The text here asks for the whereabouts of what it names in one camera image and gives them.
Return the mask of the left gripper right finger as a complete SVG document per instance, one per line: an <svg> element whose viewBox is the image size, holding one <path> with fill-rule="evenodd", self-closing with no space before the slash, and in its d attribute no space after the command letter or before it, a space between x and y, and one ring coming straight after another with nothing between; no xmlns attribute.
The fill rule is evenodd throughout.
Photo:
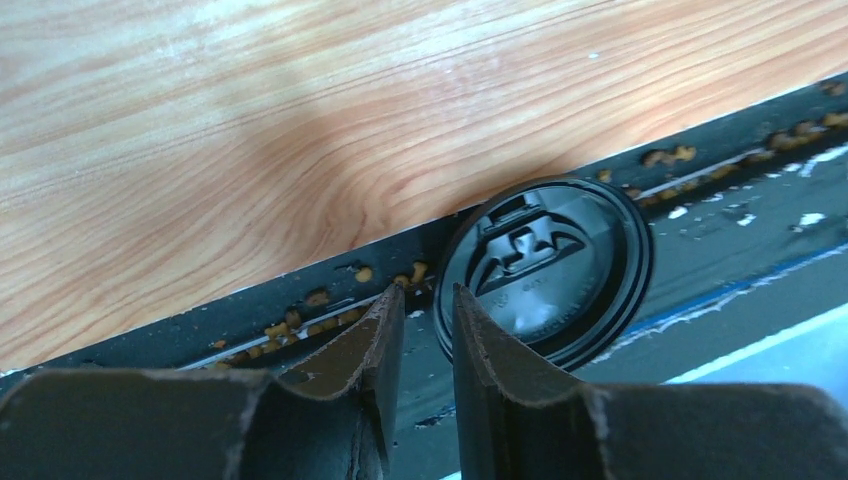
<svg viewBox="0 0 848 480"><path fill-rule="evenodd" d="M847 413L803 384L580 380L453 287L465 479L843 479Z"/></svg>

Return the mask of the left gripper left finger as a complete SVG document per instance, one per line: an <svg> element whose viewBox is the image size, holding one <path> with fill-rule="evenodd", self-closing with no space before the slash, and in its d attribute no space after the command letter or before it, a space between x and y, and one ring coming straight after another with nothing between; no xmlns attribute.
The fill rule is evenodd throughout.
<svg viewBox="0 0 848 480"><path fill-rule="evenodd" d="M381 479L405 298L284 373L45 370L1 402L5 479Z"/></svg>

